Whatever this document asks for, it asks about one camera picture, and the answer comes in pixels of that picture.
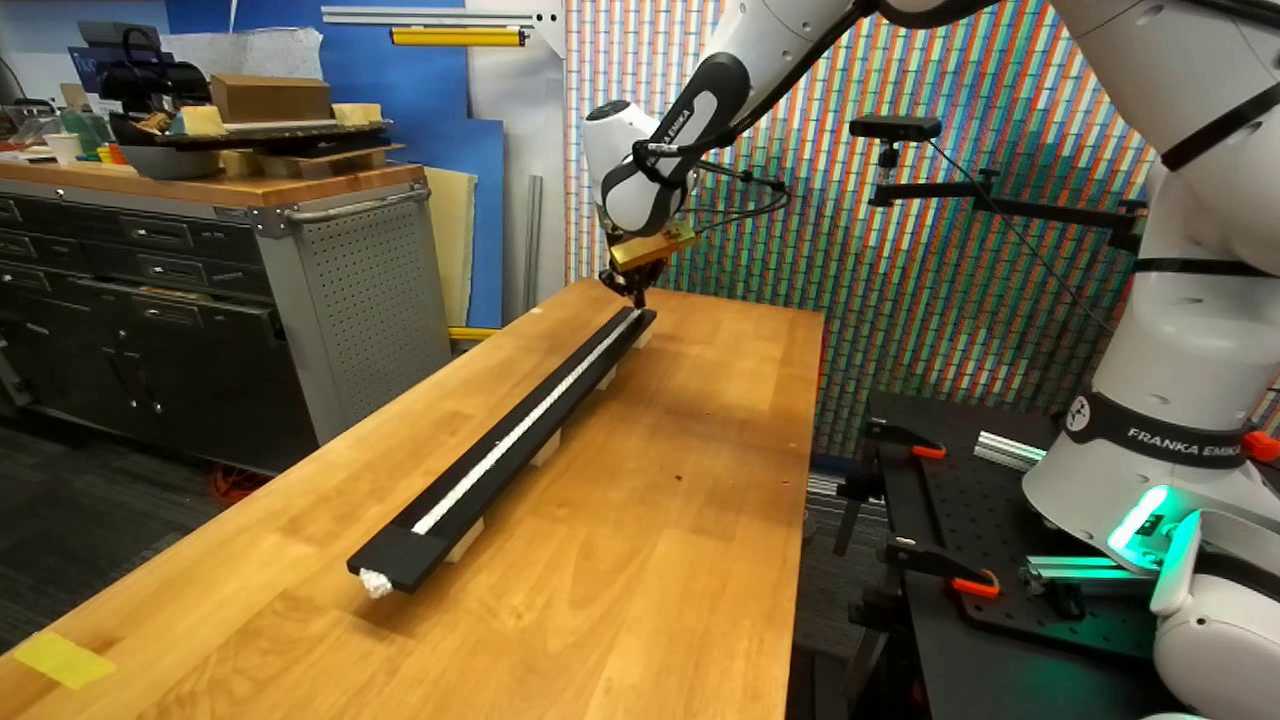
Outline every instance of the wooden workbench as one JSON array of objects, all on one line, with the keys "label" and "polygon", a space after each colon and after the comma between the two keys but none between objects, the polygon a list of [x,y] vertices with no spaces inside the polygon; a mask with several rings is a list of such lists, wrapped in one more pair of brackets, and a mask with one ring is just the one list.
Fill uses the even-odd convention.
[{"label": "wooden workbench", "polygon": [[578,286],[0,660],[0,717],[785,717],[820,317],[651,293],[656,328],[471,552],[368,601],[346,559],[600,328]]},{"label": "wooden workbench", "polygon": [[123,163],[0,163],[0,183],[22,190],[67,190],[67,194],[112,194],[141,200],[178,200],[210,208],[288,208],[309,200],[329,200],[346,194],[376,194],[419,183],[423,174],[412,163],[325,178],[325,182],[150,182]]}]

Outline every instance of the yellow label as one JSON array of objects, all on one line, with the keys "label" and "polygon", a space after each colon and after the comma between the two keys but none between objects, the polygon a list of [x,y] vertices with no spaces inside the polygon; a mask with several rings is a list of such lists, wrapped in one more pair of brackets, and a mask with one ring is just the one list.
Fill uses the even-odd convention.
[{"label": "yellow label", "polygon": [[24,643],[18,643],[7,658],[18,666],[30,666],[32,673],[71,690],[71,691],[118,673],[112,660],[56,638],[56,633],[35,633]]}]

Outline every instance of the black mount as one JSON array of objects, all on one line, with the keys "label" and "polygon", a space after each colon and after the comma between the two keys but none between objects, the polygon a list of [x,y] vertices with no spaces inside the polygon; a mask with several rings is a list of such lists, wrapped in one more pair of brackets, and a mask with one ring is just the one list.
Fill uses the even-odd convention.
[{"label": "black mount", "polygon": [[[878,160],[879,178],[887,178],[896,170],[896,160],[899,160],[896,145],[931,145],[940,136],[940,128],[943,126],[935,115],[859,115],[859,120],[848,120],[848,136],[878,136],[879,140],[879,160]],[[1117,214],[1111,208],[1009,200],[1009,198],[995,198],[995,178],[1000,174],[982,170],[978,182],[940,182],[940,183],[885,183],[885,182],[878,182],[870,203],[893,208],[896,200],[970,198],[978,214],[1109,229],[1111,250],[1138,254],[1141,208],[1150,208],[1146,200],[1122,200]]]}]

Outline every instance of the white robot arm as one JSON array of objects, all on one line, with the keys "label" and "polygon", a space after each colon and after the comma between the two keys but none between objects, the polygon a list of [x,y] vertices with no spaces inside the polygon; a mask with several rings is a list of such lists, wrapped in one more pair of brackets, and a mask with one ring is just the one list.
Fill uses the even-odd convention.
[{"label": "white robot arm", "polygon": [[[987,5],[735,0],[662,120],[624,101],[588,115],[603,240],[666,232],[698,160],[747,133],[855,19],[935,30]],[[1124,322],[1024,498],[1132,572],[1159,572],[1156,670],[1171,691],[1208,717],[1271,717],[1280,498],[1242,431],[1280,367],[1280,0],[1053,5],[1159,153],[1166,183]],[[645,303],[662,272],[603,282]]]}]

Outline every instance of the cable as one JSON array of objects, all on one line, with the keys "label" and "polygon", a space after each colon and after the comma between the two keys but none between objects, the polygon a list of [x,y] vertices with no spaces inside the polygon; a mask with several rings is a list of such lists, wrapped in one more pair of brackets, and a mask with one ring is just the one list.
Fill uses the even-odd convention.
[{"label": "cable", "polygon": [[[982,183],[952,153],[943,153],[935,140],[928,140],[928,150],[952,163],[965,182]],[[1055,297],[1072,307],[1085,314],[1094,326],[1111,328],[1109,317],[1095,317],[1094,307],[1081,307],[1081,286],[1072,277],[1064,277],[1061,270],[1053,270],[1049,256],[1037,254],[1037,246],[1024,235],[1024,226],[1006,226],[1012,232],[1012,240],[1043,270],[1043,277],[1053,277]]]},{"label": "cable", "polygon": [[728,178],[728,182],[735,182],[735,183],[745,183],[745,190],[768,190],[768,194],[771,194],[771,200],[747,203],[747,208],[698,208],[698,203],[680,208],[680,214],[690,214],[690,216],[728,216],[723,226],[704,226],[704,229],[698,229],[698,232],[721,232],[721,229],[734,229],[734,226],[739,226],[739,220],[768,216],[768,214],[781,214],[781,208],[791,203],[791,194],[788,194],[785,182],[757,178],[757,174],[735,174],[735,170],[723,170],[723,163],[714,163],[714,160],[700,160],[698,170],[718,174],[718,178]]}]

